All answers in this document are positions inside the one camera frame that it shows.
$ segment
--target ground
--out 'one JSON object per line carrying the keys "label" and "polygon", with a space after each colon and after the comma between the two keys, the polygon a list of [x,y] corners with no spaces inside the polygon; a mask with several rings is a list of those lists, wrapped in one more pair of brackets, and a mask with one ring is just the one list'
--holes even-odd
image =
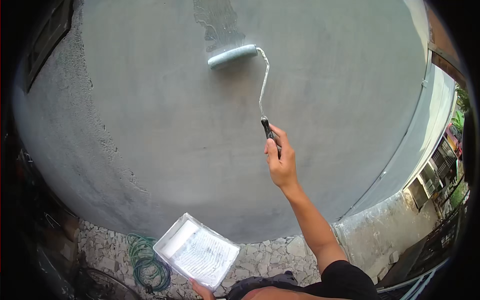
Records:
{"label": "ground", "polygon": [[[399,192],[370,209],[332,224],[332,229],[348,260],[375,278],[383,267],[389,266],[391,253],[401,254],[421,240],[431,232],[436,220],[431,202],[418,212],[411,196]],[[274,276],[287,270],[293,272],[301,286],[321,281],[316,258],[302,235],[240,246],[235,265],[215,292],[216,296],[225,295],[237,280]],[[147,298],[144,288],[135,285],[127,249],[124,234],[83,222],[79,251],[85,251],[89,266],[115,276]],[[196,294],[187,279],[176,273],[170,279],[171,284],[162,295],[194,299]]]}
{"label": "ground", "polygon": [[[85,251],[89,266],[122,280],[146,298],[144,288],[136,286],[133,279],[126,235],[84,221],[78,246],[79,251]],[[250,276],[269,277],[287,270],[293,272],[301,286],[320,281],[316,258],[302,235],[240,246],[235,265],[215,292],[216,296],[225,295],[237,280]],[[170,279],[170,286],[160,294],[175,299],[194,299],[196,294],[186,278],[173,272]]]}

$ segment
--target white paint tray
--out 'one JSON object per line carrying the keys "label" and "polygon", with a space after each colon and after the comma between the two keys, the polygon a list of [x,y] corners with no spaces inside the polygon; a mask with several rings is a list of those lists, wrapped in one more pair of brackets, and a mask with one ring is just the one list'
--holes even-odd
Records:
{"label": "white paint tray", "polygon": [[215,291],[235,263],[240,246],[185,213],[153,250],[177,273]]}

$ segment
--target paint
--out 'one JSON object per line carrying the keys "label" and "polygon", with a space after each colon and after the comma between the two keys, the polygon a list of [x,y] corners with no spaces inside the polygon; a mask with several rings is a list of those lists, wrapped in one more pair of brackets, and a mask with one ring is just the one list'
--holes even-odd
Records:
{"label": "paint", "polygon": [[245,35],[237,29],[237,13],[229,0],[193,0],[195,21],[205,28],[205,40],[213,41],[207,52],[237,48]]}

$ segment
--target concrete wall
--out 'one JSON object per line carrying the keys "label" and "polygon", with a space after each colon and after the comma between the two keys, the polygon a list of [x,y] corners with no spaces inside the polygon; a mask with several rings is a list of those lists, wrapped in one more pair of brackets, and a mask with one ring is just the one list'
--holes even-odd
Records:
{"label": "concrete wall", "polygon": [[381,178],[346,214],[351,216],[388,198],[392,190],[403,189],[423,169],[449,123],[455,82],[439,67],[429,63],[426,82],[407,133]]}
{"label": "concrete wall", "polygon": [[238,242],[299,232],[265,164],[264,62],[206,64],[240,44],[270,60],[265,113],[289,133],[299,179],[328,221],[390,161],[426,65],[425,37],[403,2],[229,5],[76,2],[72,30],[14,106],[27,150],[80,216],[157,237],[184,212]]}

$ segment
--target garden hose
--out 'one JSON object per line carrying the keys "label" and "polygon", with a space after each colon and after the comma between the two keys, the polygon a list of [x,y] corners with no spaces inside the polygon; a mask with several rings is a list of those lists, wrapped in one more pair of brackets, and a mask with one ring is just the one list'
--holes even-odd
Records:
{"label": "garden hose", "polygon": [[154,238],[130,233],[127,236],[128,257],[133,266],[133,278],[142,287],[152,285],[154,292],[163,291],[170,284],[170,269],[156,258]]}

